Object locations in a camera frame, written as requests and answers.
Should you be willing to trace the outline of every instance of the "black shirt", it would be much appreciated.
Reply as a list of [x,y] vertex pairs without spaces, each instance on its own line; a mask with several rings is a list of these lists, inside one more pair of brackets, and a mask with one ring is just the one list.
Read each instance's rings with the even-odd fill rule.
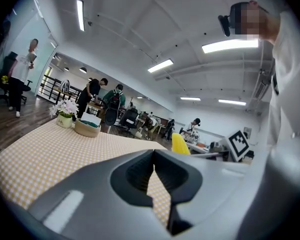
[[[90,82],[89,91],[92,95],[98,95],[100,91],[99,81],[97,79],[92,79]],[[87,94],[87,87],[83,89],[82,92]]]

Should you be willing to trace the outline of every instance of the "potted plant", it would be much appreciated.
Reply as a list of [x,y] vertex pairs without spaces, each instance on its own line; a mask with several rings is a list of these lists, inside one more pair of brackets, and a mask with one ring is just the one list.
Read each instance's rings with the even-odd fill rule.
[[56,105],[50,107],[50,116],[58,114],[56,124],[64,128],[70,128],[72,126],[72,116],[77,117],[77,106],[78,104],[70,99],[60,100]]

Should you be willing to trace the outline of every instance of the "table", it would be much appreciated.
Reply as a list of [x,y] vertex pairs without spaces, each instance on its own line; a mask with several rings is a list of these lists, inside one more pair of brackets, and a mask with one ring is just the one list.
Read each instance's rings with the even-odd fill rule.
[[58,93],[58,97],[57,97],[56,100],[55,100],[55,104],[58,103],[59,98],[60,98],[60,94],[63,94],[63,97],[62,97],[63,100],[65,99],[65,96],[66,96],[66,95],[69,96],[68,100],[70,100],[71,97],[76,97],[75,94],[69,94],[68,92],[63,92],[63,91],[61,91],[61,90],[60,90],[59,88],[57,88],[57,87],[53,87],[53,89],[54,89],[55,91],[59,92],[59,93]]
[[160,131],[161,131],[161,128],[164,128],[164,129],[166,128],[166,126],[165,126],[165,125],[162,125],[162,124],[159,124],[158,126],[159,126],[159,131],[158,131],[158,134],[160,133]]
[[88,108],[94,108],[97,112],[102,110],[102,106],[96,105],[94,102],[88,102],[85,106],[84,112],[87,112]]
[[[58,126],[54,119],[0,153],[0,190],[5,198],[27,209],[40,194],[86,165],[148,149],[165,150],[154,141],[103,132],[95,138],[84,137]],[[147,195],[166,226],[171,198],[155,171]]]
[[188,146],[188,148],[190,150],[194,150],[194,151],[197,151],[199,152],[200,154],[205,154],[205,153],[208,153],[209,150],[207,148],[203,148],[203,147],[199,147],[197,146],[196,144],[191,144],[189,142],[186,142],[186,145]]

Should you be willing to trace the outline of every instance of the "fluorescent light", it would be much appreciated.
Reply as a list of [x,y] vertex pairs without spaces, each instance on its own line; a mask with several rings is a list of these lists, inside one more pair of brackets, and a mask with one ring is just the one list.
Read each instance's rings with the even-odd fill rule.
[[180,99],[184,101],[201,101],[200,98],[191,98],[191,97],[180,97]]
[[205,54],[236,48],[257,48],[259,45],[258,39],[255,40],[227,40],[203,45],[202,49]]
[[148,71],[149,71],[150,73],[152,73],[152,72],[154,72],[154,71],[163,69],[163,68],[165,68],[165,67],[167,67],[167,66],[170,66],[170,65],[172,65],[172,64],[173,64],[172,60],[171,60],[171,59],[168,59],[168,60],[166,60],[166,61],[164,61],[164,62],[161,62],[161,63],[158,64],[158,65],[155,65],[155,66],[149,68]]
[[228,104],[235,104],[240,106],[245,106],[247,103],[243,101],[235,101],[235,100],[227,100],[227,99],[219,99],[220,103],[228,103]]
[[76,7],[78,10],[79,26],[82,31],[85,31],[85,22],[84,22],[84,2],[81,0],[76,1]]

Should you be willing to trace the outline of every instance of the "checkered tablecloth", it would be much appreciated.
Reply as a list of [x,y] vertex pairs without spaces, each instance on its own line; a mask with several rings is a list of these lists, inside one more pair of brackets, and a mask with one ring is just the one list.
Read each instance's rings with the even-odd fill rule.
[[[100,132],[84,137],[73,128],[52,120],[23,136],[0,153],[0,190],[10,201],[27,209],[40,194],[76,170],[141,150],[165,149],[154,141]],[[170,211],[170,195],[155,171],[148,185],[154,212],[164,225]]]

